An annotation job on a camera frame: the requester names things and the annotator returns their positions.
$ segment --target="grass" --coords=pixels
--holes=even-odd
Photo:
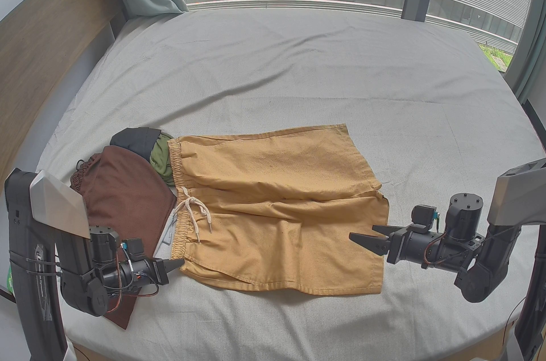
[[[512,55],[509,55],[508,53],[497,49],[496,47],[491,47],[490,45],[485,44],[479,44],[480,49],[483,51],[485,56],[491,61],[491,63],[497,68],[499,71],[505,71],[506,69],[502,69],[493,59],[493,57],[498,57],[502,60],[504,65],[508,67],[510,64],[510,61],[512,60]]]

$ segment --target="tan shorts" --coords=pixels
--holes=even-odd
[[[179,202],[171,257],[208,285],[308,294],[379,293],[383,257],[349,240],[385,225],[389,203],[354,146],[346,125],[256,135],[187,136],[169,140]]]

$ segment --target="bed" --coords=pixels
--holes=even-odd
[[[208,10],[130,20],[59,122],[38,168],[68,181],[124,127],[175,135],[346,123],[390,201],[484,198],[544,156],[525,113],[467,33],[322,10]],[[455,274],[386,265],[381,294],[215,289],[182,275],[139,299],[127,330],[62,305],[73,342],[112,360],[447,357],[499,331],[526,293],[538,229],[524,227],[506,280],[470,304]],[[165,246],[160,256],[168,257]]]

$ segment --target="mattress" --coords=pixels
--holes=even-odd
[[[39,168],[68,181],[78,159],[125,127],[172,135],[260,133],[346,123],[390,201],[446,213],[544,151],[501,75],[467,33],[321,10],[221,10],[129,22],[51,137]],[[174,271],[138,299],[127,330],[62,305],[73,342],[113,360],[428,360],[501,329],[526,293],[537,237],[524,227],[508,276],[470,304],[454,273],[385,265],[381,294],[249,293]],[[160,254],[168,255],[164,248]]]

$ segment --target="clothing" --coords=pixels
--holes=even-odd
[[[145,160],[150,160],[154,145],[159,138],[161,131],[149,127],[126,127],[123,131],[116,133],[110,140],[111,146],[119,146],[128,149]]]
[[[171,257],[186,259],[188,276],[245,291],[380,292],[383,257],[349,233],[373,234],[389,204],[345,125],[179,137],[169,153],[179,207]],[[192,217],[188,196],[206,210],[188,202]]]
[[[168,186],[174,187],[173,169],[170,164],[169,145],[167,144],[171,138],[172,136],[166,132],[160,133],[150,153],[150,164]]]
[[[153,256],[176,198],[144,158],[118,146],[106,146],[80,166],[71,187],[83,196],[90,225],[111,227],[121,240],[140,237],[146,256]],[[126,329],[135,301],[135,297],[124,296],[119,308],[106,318]]]

